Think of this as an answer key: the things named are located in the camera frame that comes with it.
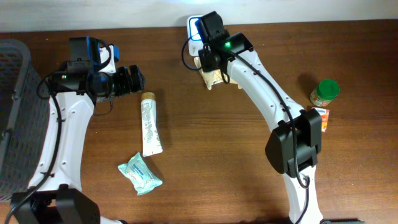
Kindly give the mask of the beige snack bag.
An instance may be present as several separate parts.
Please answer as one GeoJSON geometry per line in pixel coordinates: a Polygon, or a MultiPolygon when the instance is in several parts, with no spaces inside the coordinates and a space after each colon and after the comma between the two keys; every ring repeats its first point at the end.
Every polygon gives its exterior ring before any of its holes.
{"type": "MultiPolygon", "coordinates": [[[[201,67],[201,62],[199,57],[194,58],[194,63],[197,68],[201,67]]],[[[221,70],[213,70],[211,72],[204,72],[202,69],[199,70],[200,75],[203,78],[203,81],[205,82],[205,85],[207,89],[211,90],[213,85],[219,84],[219,83],[224,83],[221,70]]],[[[238,89],[243,89],[241,85],[239,85],[235,80],[232,78],[229,78],[229,84],[235,84],[238,86],[238,89]]]]}

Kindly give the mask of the white cream tube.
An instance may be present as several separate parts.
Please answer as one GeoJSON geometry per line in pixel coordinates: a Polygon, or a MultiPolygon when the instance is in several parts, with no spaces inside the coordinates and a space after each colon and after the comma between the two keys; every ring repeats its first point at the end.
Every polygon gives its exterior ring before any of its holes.
{"type": "Polygon", "coordinates": [[[157,130],[156,98],[152,92],[145,92],[141,96],[141,118],[143,156],[160,154],[163,148],[157,130]]]}

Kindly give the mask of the teal tissue pack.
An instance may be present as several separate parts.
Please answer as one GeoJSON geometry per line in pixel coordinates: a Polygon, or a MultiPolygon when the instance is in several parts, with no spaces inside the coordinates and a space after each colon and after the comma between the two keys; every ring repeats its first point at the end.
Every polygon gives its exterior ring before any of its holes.
{"type": "Polygon", "coordinates": [[[137,195],[147,194],[163,184],[163,181],[150,171],[140,152],[130,158],[128,163],[118,165],[118,170],[131,181],[137,195]]]}

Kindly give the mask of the green lid jar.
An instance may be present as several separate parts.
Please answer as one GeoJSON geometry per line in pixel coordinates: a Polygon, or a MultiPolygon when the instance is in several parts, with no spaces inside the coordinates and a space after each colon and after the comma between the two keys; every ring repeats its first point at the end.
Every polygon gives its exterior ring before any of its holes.
{"type": "Polygon", "coordinates": [[[324,79],[312,91],[310,101],[317,107],[324,107],[330,104],[339,94],[339,84],[335,80],[324,79]]]}

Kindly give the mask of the orange tissue pack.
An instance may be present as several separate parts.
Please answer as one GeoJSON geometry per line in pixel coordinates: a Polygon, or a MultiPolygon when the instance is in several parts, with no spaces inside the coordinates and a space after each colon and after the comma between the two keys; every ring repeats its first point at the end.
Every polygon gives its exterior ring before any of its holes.
{"type": "Polygon", "coordinates": [[[327,129],[327,125],[328,125],[328,118],[329,118],[329,115],[330,115],[330,110],[325,109],[325,108],[317,108],[317,107],[313,107],[313,109],[316,109],[316,111],[321,116],[321,119],[322,119],[321,131],[325,132],[326,129],[327,129]]]}

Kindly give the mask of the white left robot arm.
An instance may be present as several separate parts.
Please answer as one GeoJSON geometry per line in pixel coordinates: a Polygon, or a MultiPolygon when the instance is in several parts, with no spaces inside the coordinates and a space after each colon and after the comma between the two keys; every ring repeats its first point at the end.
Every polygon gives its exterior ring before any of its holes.
{"type": "Polygon", "coordinates": [[[86,130],[100,101],[144,89],[137,65],[106,70],[81,62],[51,73],[49,123],[39,164],[28,189],[14,193],[6,221],[19,223],[112,223],[81,191],[81,158],[86,130]]]}

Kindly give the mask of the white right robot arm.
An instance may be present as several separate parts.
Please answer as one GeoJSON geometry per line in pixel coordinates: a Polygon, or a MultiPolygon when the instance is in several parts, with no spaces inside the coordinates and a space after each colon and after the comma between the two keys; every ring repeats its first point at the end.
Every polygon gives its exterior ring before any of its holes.
{"type": "Polygon", "coordinates": [[[282,175],[289,198],[291,223],[320,223],[315,171],[322,147],[322,119],[305,110],[281,89],[242,34],[202,38],[199,51],[205,71],[216,68],[236,81],[263,115],[271,132],[265,152],[282,175]]]}

